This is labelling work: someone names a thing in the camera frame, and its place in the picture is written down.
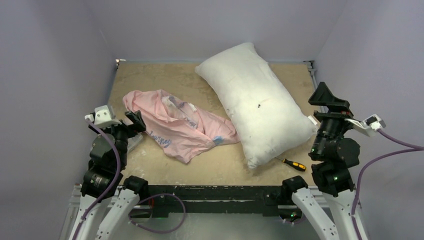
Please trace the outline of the white pillow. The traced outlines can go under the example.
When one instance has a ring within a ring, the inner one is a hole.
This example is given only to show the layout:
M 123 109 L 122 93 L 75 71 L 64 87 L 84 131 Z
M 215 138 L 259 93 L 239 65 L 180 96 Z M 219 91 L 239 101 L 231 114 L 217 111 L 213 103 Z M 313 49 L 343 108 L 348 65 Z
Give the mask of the white pillow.
M 251 42 L 226 49 L 195 67 L 233 123 L 250 169 L 306 143 L 317 125 Z

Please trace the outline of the pink pillow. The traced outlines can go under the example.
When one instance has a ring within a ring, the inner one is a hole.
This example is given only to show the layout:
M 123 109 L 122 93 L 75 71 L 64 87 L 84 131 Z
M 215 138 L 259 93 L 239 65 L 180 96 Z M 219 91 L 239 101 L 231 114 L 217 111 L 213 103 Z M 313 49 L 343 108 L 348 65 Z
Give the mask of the pink pillow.
M 134 90 L 122 102 L 128 111 L 140 112 L 146 133 L 163 152 L 182 163 L 210 149 L 240 141 L 233 123 L 160 89 Z

